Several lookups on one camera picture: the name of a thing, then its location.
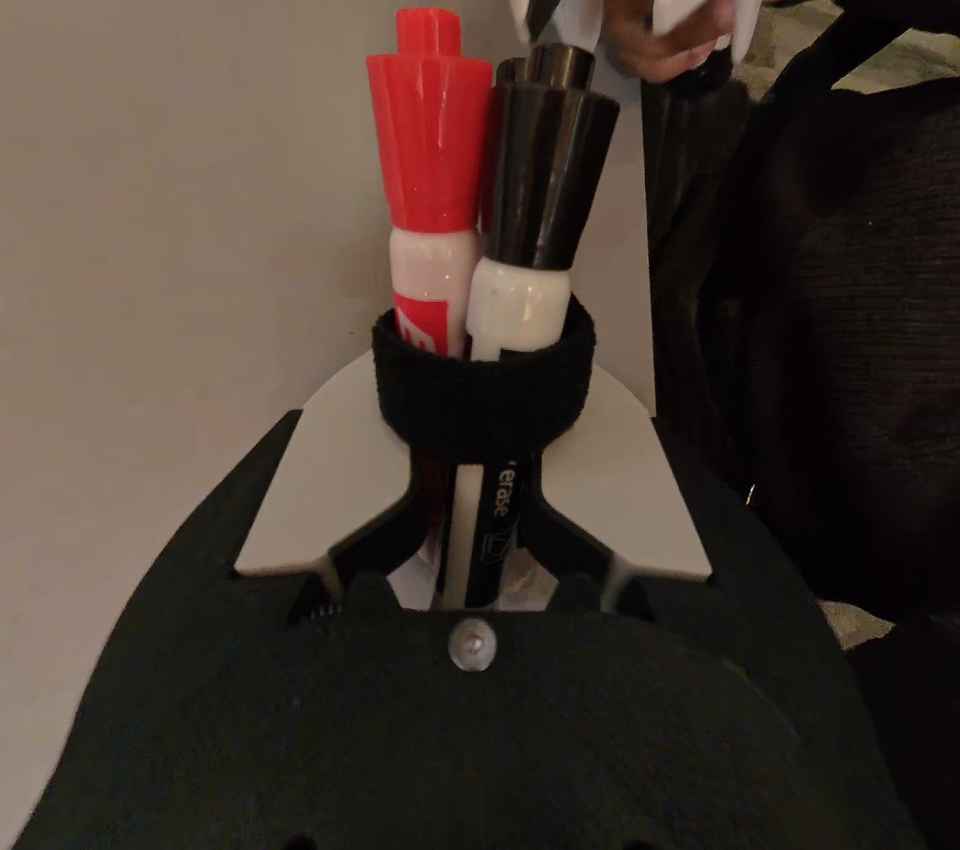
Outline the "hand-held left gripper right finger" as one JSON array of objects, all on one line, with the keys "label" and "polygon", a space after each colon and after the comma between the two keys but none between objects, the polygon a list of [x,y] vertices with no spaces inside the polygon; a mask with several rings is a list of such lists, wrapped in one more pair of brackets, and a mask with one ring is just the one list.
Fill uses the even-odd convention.
[{"label": "hand-held left gripper right finger", "polygon": [[702,584],[713,569],[654,423],[599,366],[582,412],[534,467],[525,548],[554,578],[583,574],[613,611],[637,577]]}]

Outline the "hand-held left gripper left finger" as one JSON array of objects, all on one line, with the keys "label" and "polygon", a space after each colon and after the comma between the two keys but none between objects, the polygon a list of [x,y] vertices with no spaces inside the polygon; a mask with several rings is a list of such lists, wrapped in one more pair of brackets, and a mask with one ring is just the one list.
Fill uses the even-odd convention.
[{"label": "hand-held left gripper left finger", "polygon": [[234,569],[245,577],[311,571],[343,596],[333,548],[398,504],[410,450],[383,420],[374,357],[363,354],[306,401]]}]

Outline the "red dry-erase marker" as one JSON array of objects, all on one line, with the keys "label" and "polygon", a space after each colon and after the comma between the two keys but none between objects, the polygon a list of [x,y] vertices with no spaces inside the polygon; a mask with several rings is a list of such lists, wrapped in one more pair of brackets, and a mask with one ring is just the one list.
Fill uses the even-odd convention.
[{"label": "red dry-erase marker", "polygon": [[415,349],[462,359],[474,269],[491,62],[465,56],[458,15],[409,8],[396,50],[366,58],[390,210],[394,322]]}]

